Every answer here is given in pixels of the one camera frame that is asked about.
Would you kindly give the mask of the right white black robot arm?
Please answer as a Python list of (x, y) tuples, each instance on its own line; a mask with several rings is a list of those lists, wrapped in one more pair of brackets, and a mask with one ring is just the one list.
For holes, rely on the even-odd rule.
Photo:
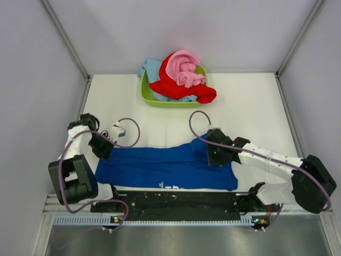
[(284, 180), (277, 184), (259, 182), (251, 187), (248, 203), (253, 210), (261, 211), (271, 204), (298, 204), (310, 213), (319, 214), (331, 207), (330, 197), (337, 184), (318, 157), (280, 155), (242, 137), (231, 140), (218, 128), (210, 129), (206, 139), (210, 165), (236, 162)]

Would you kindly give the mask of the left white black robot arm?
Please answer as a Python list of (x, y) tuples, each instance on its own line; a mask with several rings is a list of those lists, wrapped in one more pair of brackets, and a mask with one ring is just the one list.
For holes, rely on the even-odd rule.
[(48, 165), (55, 193), (62, 205), (63, 189), (68, 204), (97, 199), (102, 200), (102, 205), (108, 211), (113, 212), (120, 207), (121, 199), (115, 195), (114, 187), (98, 183), (86, 159), (88, 147), (91, 147), (99, 159), (108, 160), (110, 157), (113, 144), (92, 133), (97, 132), (99, 126), (99, 120), (89, 113), (82, 114), (80, 120), (71, 122), (68, 126), (66, 152)]

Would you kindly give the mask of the green plastic basin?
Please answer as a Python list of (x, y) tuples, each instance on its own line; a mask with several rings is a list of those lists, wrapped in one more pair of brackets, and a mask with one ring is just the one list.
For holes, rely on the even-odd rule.
[(140, 77), (141, 98), (144, 102), (152, 107), (156, 108), (198, 108), (201, 106), (198, 102), (174, 102), (174, 101), (158, 101), (153, 96), (152, 90), (149, 86), (149, 80), (147, 72), (144, 70)]

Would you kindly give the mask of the red t shirt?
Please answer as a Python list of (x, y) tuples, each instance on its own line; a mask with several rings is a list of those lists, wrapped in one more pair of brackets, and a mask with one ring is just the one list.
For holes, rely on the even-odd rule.
[(151, 90), (176, 100), (186, 96), (195, 95), (197, 97), (196, 102), (198, 103), (206, 104), (212, 102), (216, 98), (217, 92), (214, 88), (207, 86), (206, 83), (193, 86), (191, 88), (185, 88), (184, 86), (177, 86), (176, 83), (168, 77), (165, 72), (165, 68), (170, 55), (166, 57), (161, 64), (159, 69), (160, 80), (156, 82), (149, 82)]

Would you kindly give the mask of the light blue t shirt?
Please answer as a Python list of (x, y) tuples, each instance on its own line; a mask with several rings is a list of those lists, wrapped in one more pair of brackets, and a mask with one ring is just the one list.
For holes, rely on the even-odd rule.
[[(159, 69), (161, 67), (162, 62), (155, 59), (146, 59), (145, 63), (142, 65), (140, 70), (137, 72), (137, 77), (142, 79), (142, 75), (144, 72), (147, 73), (147, 78), (149, 82), (156, 82), (160, 80), (159, 77)], [(158, 101), (165, 101), (165, 102), (195, 102), (197, 101), (197, 97), (195, 95), (186, 96), (184, 98), (180, 98), (179, 100), (169, 98), (162, 94), (159, 94), (155, 91), (152, 91), (154, 98)]]

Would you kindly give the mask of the pink t shirt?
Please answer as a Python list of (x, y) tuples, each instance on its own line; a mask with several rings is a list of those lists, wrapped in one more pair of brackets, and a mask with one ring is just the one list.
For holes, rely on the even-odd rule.
[(200, 60), (187, 50), (172, 53), (167, 61), (165, 72), (177, 86), (191, 88), (206, 83), (206, 76), (196, 73)]

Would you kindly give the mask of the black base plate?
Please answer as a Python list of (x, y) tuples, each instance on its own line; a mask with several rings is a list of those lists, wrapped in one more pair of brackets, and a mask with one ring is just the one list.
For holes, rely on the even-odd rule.
[(128, 205), (128, 221), (229, 221), (251, 212), (267, 212), (255, 195), (232, 192), (119, 191)]

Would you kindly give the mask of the aluminium frame rail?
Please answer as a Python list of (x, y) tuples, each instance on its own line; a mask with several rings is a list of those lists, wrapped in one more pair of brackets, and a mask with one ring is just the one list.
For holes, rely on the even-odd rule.
[[(77, 204), (70, 204), (69, 208), (72, 211), (76, 211), (77, 209), (79, 209), (81, 206), (83, 206), (84, 203), (77, 203)], [(82, 210), (80, 210), (78, 213), (90, 213), (91, 212), (91, 206), (88, 205), (85, 208), (83, 208)], [(43, 208), (43, 213), (46, 214), (69, 214), (70, 212), (67, 210), (67, 208), (60, 204), (57, 195), (56, 194), (48, 194), (46, 201), (45, 201), (45, 205)]]

